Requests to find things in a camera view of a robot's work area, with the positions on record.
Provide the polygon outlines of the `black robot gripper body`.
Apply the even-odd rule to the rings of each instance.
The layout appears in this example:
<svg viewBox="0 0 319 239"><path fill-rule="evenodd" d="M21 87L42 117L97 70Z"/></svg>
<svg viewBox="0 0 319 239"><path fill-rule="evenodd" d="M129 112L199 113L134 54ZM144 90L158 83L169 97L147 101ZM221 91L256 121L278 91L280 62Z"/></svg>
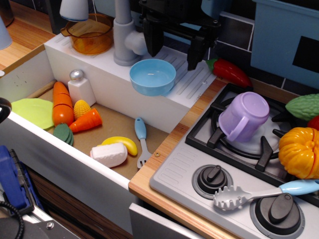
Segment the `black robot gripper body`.
<svg viewBox="0 0 319 239"><path fill-rule="evenodd" d="M200 0L141 0L143 18L159 24L163 33L191 40L214 39L221 24L201 9Z"/></svg>

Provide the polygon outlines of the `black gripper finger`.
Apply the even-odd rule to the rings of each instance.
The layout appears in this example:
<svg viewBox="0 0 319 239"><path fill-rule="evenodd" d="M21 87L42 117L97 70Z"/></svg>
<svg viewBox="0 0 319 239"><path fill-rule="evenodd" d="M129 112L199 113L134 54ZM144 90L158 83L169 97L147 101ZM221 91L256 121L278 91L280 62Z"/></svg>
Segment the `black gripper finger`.
<svg viewBox="0 0 319 239"><path fill-rule="evenodd" d="M206 39L203 37L195 37L191 40L190 47L187 53L188 71L195 70L197 64L203 60L206 51L213 47L215 40Z"/></svg>
<svg viewBox="0 0 319 239"><path fill-rule="evenodd" d="M159 24L144 18L143 33L148 53L152 57L155 57L160 52L164 43L164 33L162 28Z"/></svg>

